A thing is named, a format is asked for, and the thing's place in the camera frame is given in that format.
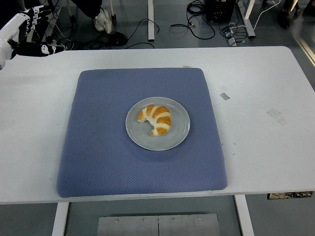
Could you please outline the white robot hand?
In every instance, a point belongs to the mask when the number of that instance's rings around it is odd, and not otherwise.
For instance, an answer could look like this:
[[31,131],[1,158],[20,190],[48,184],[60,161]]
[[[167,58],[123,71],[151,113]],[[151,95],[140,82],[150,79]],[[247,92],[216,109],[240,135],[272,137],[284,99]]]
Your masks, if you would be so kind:
[[47,5],[32,7],[16,14],[0,30],[0,68],[7,60],[16,55],[29,57],[46,57],[62,52],[62,46],[52,46],[46,42],[32,42],[32,35],[37,25],[48,20],[51,9]]

